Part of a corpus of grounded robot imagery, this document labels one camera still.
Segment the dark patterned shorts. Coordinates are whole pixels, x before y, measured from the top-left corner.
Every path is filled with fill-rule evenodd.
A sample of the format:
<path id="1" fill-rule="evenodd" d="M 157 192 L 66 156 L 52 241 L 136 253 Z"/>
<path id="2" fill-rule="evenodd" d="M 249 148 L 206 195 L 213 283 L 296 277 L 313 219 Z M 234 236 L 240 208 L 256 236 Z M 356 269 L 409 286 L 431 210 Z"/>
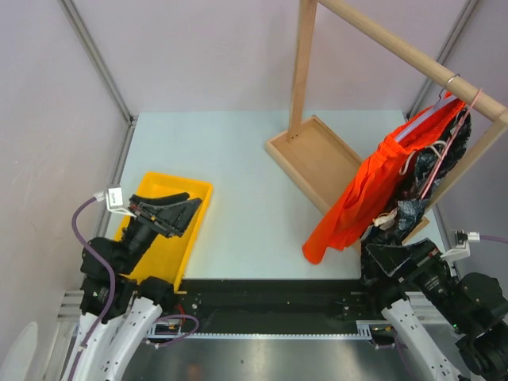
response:
<path id="1" fill-rule="evenodd" d="M 402 181 L 395 186 L 382 212 L 361 239 L 363 278 L 378 279 L 381 276 L 367 246 L 401 246 L 424 217 L 437 188 L 463 158 L 471 136 L 469 112 L 470 109 L 464 107 L 452 117 L 436 142 L 410 154 L 402 165 Z"/>

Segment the orange shorts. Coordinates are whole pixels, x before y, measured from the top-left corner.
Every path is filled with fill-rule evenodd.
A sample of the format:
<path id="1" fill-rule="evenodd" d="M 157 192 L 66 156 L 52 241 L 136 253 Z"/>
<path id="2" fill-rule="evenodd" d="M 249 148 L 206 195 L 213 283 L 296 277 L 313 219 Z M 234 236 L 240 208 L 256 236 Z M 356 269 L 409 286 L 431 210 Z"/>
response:
<path id="1" fill-rule="evenodd" d="M 436 142 L 452 117 L 465 106 L 466 103 L 457 98 L 399 143 L 394 138 L 427 108 L 386 135 L 310 234 L 302 246 L 304 257 L 312 264 L 319 264 L 328 248 L 341 251 L 354 244 L 382 212 L 395 186 L 402 181 L 402 165 L 410 154 Z"/>

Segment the lilac wire hanger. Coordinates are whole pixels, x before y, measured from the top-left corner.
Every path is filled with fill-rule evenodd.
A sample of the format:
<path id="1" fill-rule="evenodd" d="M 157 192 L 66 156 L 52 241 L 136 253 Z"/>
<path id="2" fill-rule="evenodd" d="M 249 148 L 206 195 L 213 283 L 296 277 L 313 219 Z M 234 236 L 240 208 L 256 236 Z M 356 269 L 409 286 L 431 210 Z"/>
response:
<path id="1" fill-rule="evenodd" d="M 427 108 L 419 116 L 416 116 L 413 119 L 411 119 L 408 122 L 407 126 L 403 128 L 403 130 L 394 138 L 394 140 L 399 143 L 401 140 L 405 139 L 411 132 L 413 132 L 420 124 L 422 124 L 424 121 L 426 121 L 431 116 L 433 116 L 437 111 L 443 109 L 449 103 L 457 100 L 457 97 L 455 95 L 447 95 L 445 97 L 443 95 L 443 93 L 447 89 L 447 86 L 455 78 L 459 78 L 459 77 L 460 77 L 460 74 L 455 74 L 454 76 L 452 76 L 448 80 L 448 82 L 444 85 L 444 87 L 441 89 L 441 91 L 439 93 L 439 99 L 438 99 L 438 101 L 433 106 L 430 106 L 429 108 Z"/>

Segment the pink wire hanger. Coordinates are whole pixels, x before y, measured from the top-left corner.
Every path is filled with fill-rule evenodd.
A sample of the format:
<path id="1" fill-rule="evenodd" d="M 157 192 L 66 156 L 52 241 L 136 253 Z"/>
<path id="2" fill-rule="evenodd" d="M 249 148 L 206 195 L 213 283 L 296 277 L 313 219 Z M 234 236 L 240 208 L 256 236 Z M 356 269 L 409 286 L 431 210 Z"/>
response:
<path id="1" fill-rule="evenodd" d="M 459 119 L 459 121 L 455 124 L 455 128 L 452 131 L 452 135 L 446 141 L 446 144 L 444 146 L 444 149 L 443 149 L 442 153 L 439 155 L 438 160 L 437 160 L 435 166 L 433 167 L 433 170 L 431 171 L 430 176 L 428 177 L 428 179 L 427 179 L 427 181 L 425 183 L 425 186 L 421 190 L 421 193 L 420 193 L 420 199 L 421 200 L 423 200 L 425 198 L 425 196 L 429 192 L 429 189 L 432 187 L 434 179 L 436 178 L 437 173 L 439 172 L 439 170 L 441 168 L 441 165 L 442 165 L 445 157 L 448 154 L 449 149 L 451 148 L 451 146 L 452 146 L 454 140 L 456 139 L 459 131 L 461 130 L 462 126 L 464 125 L 465 120 L 467 119 L 468 115 L 470 114 L 471 109 L 476 104 L 477 99 L 479 98 L 479 96 L 481 95 L 482 92 L 483 92 L 483 89 L 480 88 L 477 91 L 477 93 L 476 93 L 475 97 L 473 98 L 473 100 L 471 101 L 471 104 L 469 105 L 468 110 L 462 115 L 462 117 Z"/>

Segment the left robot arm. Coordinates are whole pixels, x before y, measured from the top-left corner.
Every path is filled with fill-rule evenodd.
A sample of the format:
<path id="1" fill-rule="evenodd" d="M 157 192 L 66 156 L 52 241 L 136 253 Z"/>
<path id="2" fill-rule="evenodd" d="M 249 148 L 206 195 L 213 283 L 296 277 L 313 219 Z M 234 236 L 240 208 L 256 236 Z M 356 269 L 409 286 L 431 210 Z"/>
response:
<path id="1" fill-rule="evenodd" d="M 85 240 L 77 218 L 94 202 L 128 218 L 119 240 Z M 182 237 L 202 204 L 188 193 L 123 201 L 121 188 L 110 188 L 84 202 L 71 218 L 83 245 L 83 291 L 77 337 L 63 380 L 120 380 L 137 347 L 164 311 L 177 303 L 175 285 L 149 276 L 137 282 L 129 275 L 157 238 Z"/>

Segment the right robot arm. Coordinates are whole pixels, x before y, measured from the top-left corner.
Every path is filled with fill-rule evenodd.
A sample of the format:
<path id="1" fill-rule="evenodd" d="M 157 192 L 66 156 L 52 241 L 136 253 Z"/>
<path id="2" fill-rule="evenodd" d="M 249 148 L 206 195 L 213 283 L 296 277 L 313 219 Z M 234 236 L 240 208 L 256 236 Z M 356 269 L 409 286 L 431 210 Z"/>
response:
<path id="1" fill-rule="evenodd" d="M 507 300 L 497 279 L 472 272 L 458 279 L 429 239 L 405 246 L 361 246 L 362 280 L 428 380 L 462 380 L 416 316 L 407 290 L 418 289 L 461 338 L 464 363 L 485 380 L 507 378 Z"/>

